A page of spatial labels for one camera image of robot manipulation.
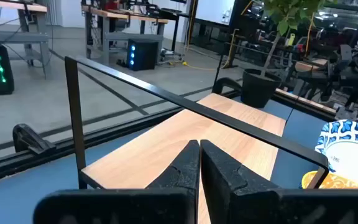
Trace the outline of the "black table clamp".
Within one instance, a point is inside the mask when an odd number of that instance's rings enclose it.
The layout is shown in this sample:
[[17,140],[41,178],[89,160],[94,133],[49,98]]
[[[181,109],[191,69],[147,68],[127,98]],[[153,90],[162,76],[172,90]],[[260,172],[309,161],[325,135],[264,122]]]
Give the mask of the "black table clamp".
[[238,82],[236,82],[231,78],[224,77],[215,81],[212,87],[212,93],[220,95],[223,92],[223,88],[225,86],[233,89],[234,91],[238,91],[238,92],[242,91],[242,86],[238,84]]
[[34,154],[43,154],[57,148],[56,145],[43,139],[26,124],[15,125],[12,130],[12,138],[16,153],[32,151]]

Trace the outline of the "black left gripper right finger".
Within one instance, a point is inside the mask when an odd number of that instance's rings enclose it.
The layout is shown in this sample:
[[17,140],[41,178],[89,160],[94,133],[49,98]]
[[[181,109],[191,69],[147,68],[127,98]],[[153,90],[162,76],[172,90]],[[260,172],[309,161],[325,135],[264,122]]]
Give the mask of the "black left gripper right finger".
[[358,190],[281,189],[208,140],[201,177],[211,224],[358,224]]

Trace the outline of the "green potted plant black pot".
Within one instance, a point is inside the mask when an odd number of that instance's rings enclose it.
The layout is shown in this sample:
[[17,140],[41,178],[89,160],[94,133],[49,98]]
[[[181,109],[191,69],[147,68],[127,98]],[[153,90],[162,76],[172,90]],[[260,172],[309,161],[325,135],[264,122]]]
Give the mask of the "green potted plant black pot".
[[243,72],[241,101],[254,108],[263,108],[282,79],[268,71],[268,66],[281,37],[290,30],[297,30],[305,21],[314,26],[314,14],[326,2],[337,0],[263,0],[263,15],[276,25],[276,36],[261,69],[245,69]]

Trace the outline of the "grey wooden-top workbench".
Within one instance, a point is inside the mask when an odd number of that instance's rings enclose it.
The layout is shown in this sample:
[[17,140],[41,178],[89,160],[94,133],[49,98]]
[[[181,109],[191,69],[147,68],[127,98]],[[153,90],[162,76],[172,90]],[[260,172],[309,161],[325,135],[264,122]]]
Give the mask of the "grey wooden-top workbench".
[[51,71],[46,15],[48,8],[28,0],[0,0],[0,8],[16,9],[20,26],[16,31],[0,31],[0,44],[23,44],[25,54],[18,57],[29,65],[37,60],[45,75]]
[[[156,17],[141,15],[126,10],[105,11],[87,4],[82,5],[81,10],[85,16],[86,58],[90,59],[91,54],[96,52],[100,56],[100,61],[105,65],[109,65],[109,56],[112,52],[110,49],[110,43],[118,40],[128,41],[129,39],[145,39],[156,41],[158,43],[157,52],[159,53],[161,51],[165,24],[168,23],[167,19],[159,19]],[[100,17],[102,22],[102,26],[100,28],[101,43],[99,47],[94,46],[94,39],[92,36],[93,16]],[[140,22],[154,22],[157,24],[157,33],[144,34],[144,31],[140,31],[139,34],[134,34],[122,31],[110,31],[110,24],[114,24],[118,19],[125,20],[127,27],[129,27],[129,22],[131,20],[138,20]]]

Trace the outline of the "black metal table frame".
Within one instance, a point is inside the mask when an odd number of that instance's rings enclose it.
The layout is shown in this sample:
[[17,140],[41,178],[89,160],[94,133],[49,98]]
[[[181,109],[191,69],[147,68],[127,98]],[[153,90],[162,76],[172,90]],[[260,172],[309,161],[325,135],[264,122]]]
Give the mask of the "black metal table frame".
[[[332,121],[332,117],[327,113],[308,106],[298,97],[290,99],[280,93],[274,94],[262,112],[287,118],[288,125],[282,132],[284,137],[306,149],[313,148],[323,123]],[[86,133],[84,140],[87,161],[93,163],[150,128],[166,123],[170,118],[178,118],[180,124],[189,124],[191,117],[197,121],[207,120],[199,114],[176,107]],[[74,187],[77,173],[73,140],[66,138],[54,144],[56,148],[44,154],[37,155],[30,150],[24,150],[0,158],[0,187]]]

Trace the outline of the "white bowl blue floral rim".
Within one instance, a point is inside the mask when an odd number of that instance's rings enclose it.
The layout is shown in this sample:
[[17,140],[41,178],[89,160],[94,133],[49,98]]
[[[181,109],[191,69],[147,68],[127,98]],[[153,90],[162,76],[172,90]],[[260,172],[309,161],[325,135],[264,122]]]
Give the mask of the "white bowl blue floral rim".
[[358,122],[342,119],[326,123],[315,151],[328,158],[329,170],[358,184]]

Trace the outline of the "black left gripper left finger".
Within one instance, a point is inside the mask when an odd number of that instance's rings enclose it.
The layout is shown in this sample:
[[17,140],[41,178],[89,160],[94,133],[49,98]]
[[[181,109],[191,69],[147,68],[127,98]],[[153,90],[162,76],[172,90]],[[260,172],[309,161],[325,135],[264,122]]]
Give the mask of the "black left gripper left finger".
[[145,189],[59,190],[38,202],[33,224],[195,224],[200,145],[191,140]]

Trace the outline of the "black computer tower blue lights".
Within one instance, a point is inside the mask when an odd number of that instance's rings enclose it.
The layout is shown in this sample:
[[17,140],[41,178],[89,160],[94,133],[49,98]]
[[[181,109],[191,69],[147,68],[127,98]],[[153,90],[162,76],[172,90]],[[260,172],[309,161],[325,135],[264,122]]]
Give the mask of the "black computer tower blue lights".
[[129,39],[127,67],[133,71],[153,70],[157,63],[158,42],[146,39]]

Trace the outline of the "light blue star patterned bowl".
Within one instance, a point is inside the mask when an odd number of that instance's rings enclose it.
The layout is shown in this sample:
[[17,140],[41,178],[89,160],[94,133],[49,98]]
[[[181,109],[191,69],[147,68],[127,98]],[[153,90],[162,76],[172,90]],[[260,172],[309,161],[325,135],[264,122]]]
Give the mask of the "light blue star patterned bowl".
[[[314,176],[316,171],[307,172],[301,180],[301,189],[307,188]],[[358,189],[358,184],[349,179],[341,177],[333,173],[329,173],[327,177],[323,180],[322,184],[319,186],[320,189]]]

